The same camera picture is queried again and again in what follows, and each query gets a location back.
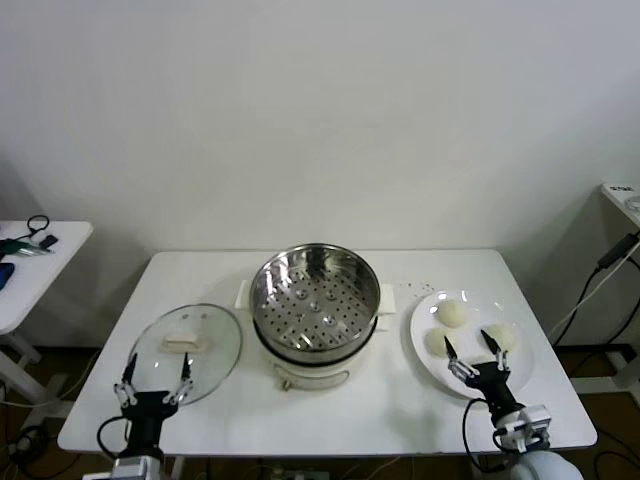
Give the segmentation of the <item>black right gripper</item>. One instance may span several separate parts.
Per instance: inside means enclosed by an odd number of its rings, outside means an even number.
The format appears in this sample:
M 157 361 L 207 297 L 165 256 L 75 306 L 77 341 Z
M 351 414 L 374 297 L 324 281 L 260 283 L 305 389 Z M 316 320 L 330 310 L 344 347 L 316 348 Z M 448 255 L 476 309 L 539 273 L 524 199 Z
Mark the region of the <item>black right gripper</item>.
M 492 415 L 508 415 L 521 410 L 523 405 L 516 401 L 507 385 L 511 374 L 507 352 L 486 330 L 481 329 L 481 335 L 497 362 L 484 362 L 471 367 L 458 358 L 453 344 L 445 336 L 449 371 L 467 387 L 479 390 L 483 394 Z

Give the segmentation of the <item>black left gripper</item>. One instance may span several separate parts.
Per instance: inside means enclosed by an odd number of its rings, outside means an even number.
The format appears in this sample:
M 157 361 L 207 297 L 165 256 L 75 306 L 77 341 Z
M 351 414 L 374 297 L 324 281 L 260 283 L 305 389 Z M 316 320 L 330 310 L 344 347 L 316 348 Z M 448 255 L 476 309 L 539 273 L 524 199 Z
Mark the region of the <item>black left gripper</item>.
M 114 385 L 114 393 L 121 406 L 122 416 L 131 423 L 127 445 L 120 456 L 163 456 L 160 437 L 164 421 L 175 415 L 178 404 L 182 403 L 193 389 L 191 377 L 192 361 L 188 352 L 184 353 L 180 381 L 177 388 L 168 391 L 136 393 L 132 385 L 138 354 L 129 359 L 119 383 Z

